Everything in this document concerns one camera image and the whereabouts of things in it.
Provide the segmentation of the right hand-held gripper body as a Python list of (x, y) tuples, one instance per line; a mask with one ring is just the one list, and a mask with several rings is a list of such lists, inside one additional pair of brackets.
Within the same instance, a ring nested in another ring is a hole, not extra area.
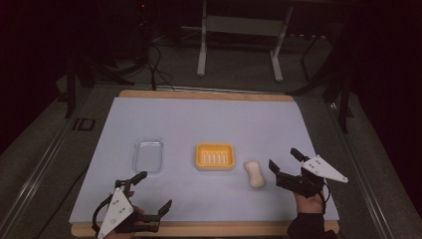
[(282, 172), (276, 176), (276, 185), (306, 198), (319, 194), (327, 179), (348, 183), (348, 178), (341, 174), (319, 155), (300, 162), (301, 173), (289, 175)]

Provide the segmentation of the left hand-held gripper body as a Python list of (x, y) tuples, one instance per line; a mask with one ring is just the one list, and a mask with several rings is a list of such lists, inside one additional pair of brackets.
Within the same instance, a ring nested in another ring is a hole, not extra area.
[(125, 185), (126, 180), (117, 180), (114, 192), (109, 195), (95, 210), (92, 228), (97, 239), (105, 239), (111, 231), (117, 233), (152, 232), (159, 230), (160, 217), (148, 214), (136, 214), (130, 197), (131, 186)]

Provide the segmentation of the cream bread roll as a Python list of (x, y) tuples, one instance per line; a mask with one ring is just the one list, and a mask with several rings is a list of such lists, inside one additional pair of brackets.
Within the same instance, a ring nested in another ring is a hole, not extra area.
[(261, 188), (266, 184), (261, 171), (260, 163), (256, 160), (247, 161), (244, 164), (249, 178), (249, 185), (252, 188)]

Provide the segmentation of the clear plastic container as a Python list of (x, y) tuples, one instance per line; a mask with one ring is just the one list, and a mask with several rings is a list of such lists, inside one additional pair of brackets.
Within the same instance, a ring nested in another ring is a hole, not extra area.
[(163, 165), (163, 140), (161, 137), (141, 137), (134, 144), (132, 170), (157, 173)]

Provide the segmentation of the yellow soap dish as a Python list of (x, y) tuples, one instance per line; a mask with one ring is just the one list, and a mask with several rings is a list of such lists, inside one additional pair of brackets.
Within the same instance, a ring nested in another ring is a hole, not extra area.
[(199, 170), (231, 170), (236, 164), (234, 148), (230, 143), (199, 143), (196, 146), (195, 165)]

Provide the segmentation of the person's left hand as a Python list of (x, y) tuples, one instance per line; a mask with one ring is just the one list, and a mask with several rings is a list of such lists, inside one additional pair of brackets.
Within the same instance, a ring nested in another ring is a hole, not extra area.
[[(135, 206), (132, 205), (133, 210), (136, 212), (136, 214), (143, 214), (144, 211)], [(135, 236), (136, 232), (129, 232), (129, 233), (117, 233), (115, 231), (111, 231), (107, 237), (105, 237), (105, 239), (133, 239), (133, 237)]]

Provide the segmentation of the person's right hand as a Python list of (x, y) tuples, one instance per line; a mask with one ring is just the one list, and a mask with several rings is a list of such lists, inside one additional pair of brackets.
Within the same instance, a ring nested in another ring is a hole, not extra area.
[(323, 213), (323, 200), (319, 195), (306, 198), (300, 194), (294, 194), (298, 213)]

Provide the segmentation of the black tripod stand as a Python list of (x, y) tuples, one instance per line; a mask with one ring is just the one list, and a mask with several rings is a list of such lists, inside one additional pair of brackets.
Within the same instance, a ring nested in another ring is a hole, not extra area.
[(77, 50), (71, 50), (67, 54), (65, 74), (66, 90), (63, 93), (59, 93), (59, 101), (65, 102), (67, 104), (67, 111), (65, 114), (66, 119), (69, 119), (76, 109), (77, 80), (80, 80), (80, 83), (83, 87), (92, 88), (95, 84), (93, 71), (97, 71), (100, 74), (103, 74), (106, 78), (109, 78), (118, 84), (133, 86), (132, 82), (121, 78), (116, 72), (113, 72), (103, 65), (100, 65), (87, 55), (81, 54)]
[(327, 84), (327, 87), (322, 94), (322, 99), (326, 103), (330, 103), (332, 106), (337, 108), (338, 124), (343, 133), (348, 133), (346, 119), (348, 115), (348, 102), (352, 73), (351, 71), (340, 72), (334, 69), (332, 59), (333, 50), (331, 50), (322, 66), (316, 71), (314, 75), (310, 77), (306, 65), (306, 55), (317, 42), (317, 40), (318, 37), (314, 37), (312, 39), (312, 42), (301, 57), (301, 64), (309, 83), (297, 90), (287, 92), (287, 95), (300, 96), (310, 92), (315, 88)]

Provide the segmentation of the black rectangular floor marker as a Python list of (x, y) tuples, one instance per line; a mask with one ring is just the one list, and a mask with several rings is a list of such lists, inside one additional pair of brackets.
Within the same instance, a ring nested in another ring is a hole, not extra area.
[(94, 129), (95, 125), (95, 119), (77, 118), (72, 130), (90, 131)]

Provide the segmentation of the pale lavender table mat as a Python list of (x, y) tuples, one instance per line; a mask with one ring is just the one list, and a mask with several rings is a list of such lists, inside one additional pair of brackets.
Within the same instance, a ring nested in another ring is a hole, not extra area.
[[(166, 222), (288, 221), (296, 216), (290, 191), (276, 185), (271, 159), (297, 175), (301, 165), (291, 148), (315, 153), (301, 111), (294, 102), (246, 102), (118, 98), (113, 101), (70, 220), (91, 221), (118, 179), (131, 178), (134, 144), (161, 137), (163, 165), (135, 188), (133, 204), (154, 214), (172, 200)], [(196, 146), (230, 143), (236, 164), (229, 171), (202, 171)], [(244, 164), (260, 163), (266, 184), (252, 188)]]

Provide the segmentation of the white metal stand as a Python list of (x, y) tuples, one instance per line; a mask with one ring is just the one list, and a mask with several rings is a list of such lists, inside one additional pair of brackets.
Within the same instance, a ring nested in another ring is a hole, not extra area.
[(196, 75), (203, 77), (206, 72), (207, 60), (207, 33), (230, 33), (243, 35), (256, 35), (276, 37), (277, 44), (270, 50), (270, 59), (276, 82), (282, 82), (282, 75), (279, 55), (287, 35), (290, 20), (293, 15), (294, 7), (289, 6), (283, 20), (264, 20), (252, 18), (238, 18), (228, 16), (209, 15), (207, 13), (207, 0), (202, 0), (201, 14), (201, 42)]

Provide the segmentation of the metal floor rail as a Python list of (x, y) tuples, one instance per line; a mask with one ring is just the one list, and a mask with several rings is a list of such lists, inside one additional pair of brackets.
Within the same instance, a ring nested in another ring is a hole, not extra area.
[(356, 151), (356, 147), (351, 141), (350, 134), (345, 133), (340, 126), (337, 128), (340, 133), (340, 138), (345, 144), (347, 153), (350, 157), (354, 178), (359, 186), (363, 200), (366, 204), (380, 239), (393, 239), (390, 226), (388, 225), (384, 213), (380, 208), (378, 200), (376, 199), (376, 195), (370, 185), (369, 179), (363, 170), (363, 167), (360, 163), (360, 158)]
[(74, 239), (69, 216), (87, 170), (75, 153), (72, 133), (80, 117), (41, 116), (37, 123), (53, 127), (7, 156), (26, 156), (26, 162), (0, 166), (0, 239)]

